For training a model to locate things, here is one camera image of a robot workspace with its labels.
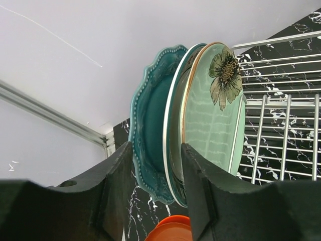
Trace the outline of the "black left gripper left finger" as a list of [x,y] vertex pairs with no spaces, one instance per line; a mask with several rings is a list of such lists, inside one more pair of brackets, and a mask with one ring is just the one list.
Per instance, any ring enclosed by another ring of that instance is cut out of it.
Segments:
[[1,240],[121,240],[132,156],[126,142],[56,187],[2,179]]

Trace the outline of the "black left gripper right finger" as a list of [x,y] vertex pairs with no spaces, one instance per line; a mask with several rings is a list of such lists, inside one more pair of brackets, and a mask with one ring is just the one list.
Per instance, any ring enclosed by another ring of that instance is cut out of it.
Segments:
[[320,240],[320,182],[251,184],[181,145],[193,240]]

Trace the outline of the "white plate green rim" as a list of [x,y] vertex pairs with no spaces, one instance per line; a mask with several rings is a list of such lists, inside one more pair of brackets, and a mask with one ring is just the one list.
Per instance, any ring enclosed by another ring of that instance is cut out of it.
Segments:
[[193,45],[182,57],[171,80],[163,122],[163,161],[170,192],[175,202],[186,208],[186,191],[181,159],[180,112],[192,65],[205,43]]

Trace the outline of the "teal scalloped plate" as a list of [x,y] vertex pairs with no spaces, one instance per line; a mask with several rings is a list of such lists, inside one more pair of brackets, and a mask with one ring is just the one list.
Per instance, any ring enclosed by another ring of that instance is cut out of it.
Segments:
[[184,45],[167,47],[144,68],[130,106],[130,130],[135,177],[153,201],[171,204],[174,198],[163,160],[163,123],[168,93],[176,69],[187,52]]

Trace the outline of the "light green flower plate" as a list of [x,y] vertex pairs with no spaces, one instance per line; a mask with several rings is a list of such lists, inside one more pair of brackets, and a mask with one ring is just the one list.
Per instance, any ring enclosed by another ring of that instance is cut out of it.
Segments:
[[245,132],[245,96],[234,53],[207,44],[192,64],[180,110],[180,135],[206,160],[237,175]]

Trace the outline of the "orange round plastic plate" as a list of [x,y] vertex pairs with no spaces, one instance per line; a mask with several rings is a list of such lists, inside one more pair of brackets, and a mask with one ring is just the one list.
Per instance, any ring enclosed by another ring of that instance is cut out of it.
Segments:
[[192,241],[190,218],[185,215],[166,217],[145,238],[145,241],[166,240]]

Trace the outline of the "aluminium frame rail left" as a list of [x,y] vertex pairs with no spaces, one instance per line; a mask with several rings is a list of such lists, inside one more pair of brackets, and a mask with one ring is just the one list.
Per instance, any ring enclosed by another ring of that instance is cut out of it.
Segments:
[[99,133],[24,94],[4,81],[1,81],[1,99],[48,122],[51,122],[75,135],[78,135],[87,141],[99,145],[105,150],[107,157],[111,156],[111,154],[115,152],[113,131],[107,134]]

